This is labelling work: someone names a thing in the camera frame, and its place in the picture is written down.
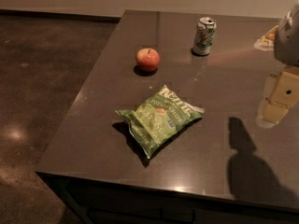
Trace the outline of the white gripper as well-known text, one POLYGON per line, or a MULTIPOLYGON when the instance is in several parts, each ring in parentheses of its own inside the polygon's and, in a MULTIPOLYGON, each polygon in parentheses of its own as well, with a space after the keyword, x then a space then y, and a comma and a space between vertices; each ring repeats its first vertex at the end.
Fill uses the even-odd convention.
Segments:
POLYGON ((262 100, 260 116, 263 120, 279 124, 299 101, 299 1, 278 24, 274 42, 275 58, 289 65, 277 76, 268 99, 262 100))

